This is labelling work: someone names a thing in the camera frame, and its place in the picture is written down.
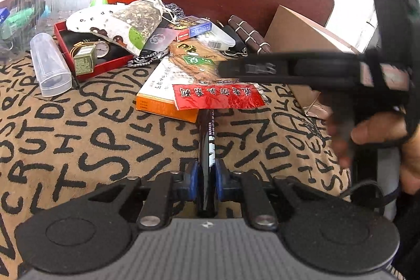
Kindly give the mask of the black marker pen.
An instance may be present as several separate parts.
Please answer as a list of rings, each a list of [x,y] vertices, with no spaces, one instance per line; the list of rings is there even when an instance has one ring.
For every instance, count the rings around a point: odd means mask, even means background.
[[[199,126],[199,170],[197,214],[201,218],[216,216],[216,145],[213,109],[201,109]]]

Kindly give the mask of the orange white medicine box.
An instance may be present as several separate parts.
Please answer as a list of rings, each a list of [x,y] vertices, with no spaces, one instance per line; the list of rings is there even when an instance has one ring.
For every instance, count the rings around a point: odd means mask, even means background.
[[[198,109],[178,110],[175,104],[174,84],[193,84],[194,79],[164,57],[136,95],[138,111],[195,123]]]

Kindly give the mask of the red snack packet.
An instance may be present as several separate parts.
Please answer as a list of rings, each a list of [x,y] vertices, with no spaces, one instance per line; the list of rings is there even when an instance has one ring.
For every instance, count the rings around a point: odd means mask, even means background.
[[[266,103],[253,84],[174,84],[175,105],[186,109],[253,109]]]

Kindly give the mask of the brown biscuit packet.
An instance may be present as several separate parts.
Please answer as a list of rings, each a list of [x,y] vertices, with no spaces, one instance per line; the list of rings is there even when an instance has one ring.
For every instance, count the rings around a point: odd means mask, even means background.
[[[195,38],[169,45],[169,61],[194,79],[196,84],[232,84],[235,78],[221,78],[218,65],[227,58]]]

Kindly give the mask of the brown cardboard box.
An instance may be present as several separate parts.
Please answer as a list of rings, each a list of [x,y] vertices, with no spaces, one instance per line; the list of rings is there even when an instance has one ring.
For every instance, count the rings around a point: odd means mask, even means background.
[[[325,27],[282,5],[278,6],[265,39],[273,52],[359,52]],[[291,85],[289,88],[305,116],[326,119],[330,115],[331,109],[318,99],[319,92],[304,85]]]

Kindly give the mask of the brown striped pencil case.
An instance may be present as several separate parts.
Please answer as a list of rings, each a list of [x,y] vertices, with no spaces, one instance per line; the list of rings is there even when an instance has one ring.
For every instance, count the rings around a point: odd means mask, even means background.
[[[228,20],[228,24],[252,52],[257,55],[272,53],[271,45],[245,20],[242,20],[237,15],[232,15]]]

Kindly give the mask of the small green box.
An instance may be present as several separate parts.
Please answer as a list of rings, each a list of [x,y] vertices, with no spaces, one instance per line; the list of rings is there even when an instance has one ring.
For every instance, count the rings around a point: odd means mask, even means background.
[[[73,53],[73,63],[77,76],[86,75],[93,72],[95,67],[95,46],[84,45],[77,47]]]

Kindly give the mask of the clear plastic cylinder case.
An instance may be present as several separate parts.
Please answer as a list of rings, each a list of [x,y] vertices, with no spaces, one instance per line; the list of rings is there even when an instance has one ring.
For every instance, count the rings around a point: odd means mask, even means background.
[[[72,74],[48,33],[38,33],[30,41],[31,59],[43,97],[56,97],[72,87]]]

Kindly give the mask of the colourful card box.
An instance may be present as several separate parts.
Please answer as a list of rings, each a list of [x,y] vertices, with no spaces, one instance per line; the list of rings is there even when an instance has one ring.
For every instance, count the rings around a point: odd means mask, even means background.
[[[212,23],[210,20],[190,15],[178,19],[176,23],[170,23],[168,28],[177,31],[178,33],[175,40],[177,42],[182,42],[209,32],[212,29]]]

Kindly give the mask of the white spotted pouch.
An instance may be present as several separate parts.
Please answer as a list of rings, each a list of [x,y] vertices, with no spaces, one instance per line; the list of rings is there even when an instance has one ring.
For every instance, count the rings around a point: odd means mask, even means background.
[[[100,4],[72,13],[66,26],[73,32],[92,33],[138,56],[161,23],[164,9],[162,0]]]

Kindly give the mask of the red tray box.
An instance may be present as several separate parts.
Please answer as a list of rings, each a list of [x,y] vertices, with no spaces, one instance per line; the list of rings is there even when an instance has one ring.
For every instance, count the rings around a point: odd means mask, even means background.
[[[78,81],[124,67],[134,57],[124,47],[92,33],[68,30],[65,21],[54,25],[54,33],[65,62]]]

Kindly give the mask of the clear plastic storage bin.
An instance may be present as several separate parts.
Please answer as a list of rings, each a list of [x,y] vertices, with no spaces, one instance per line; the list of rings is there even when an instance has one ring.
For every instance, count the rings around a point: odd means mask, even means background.
[[[1,0],[1,64],[20,58],[34,35],[52,35],[55,23],[87,7],[90,1]]]

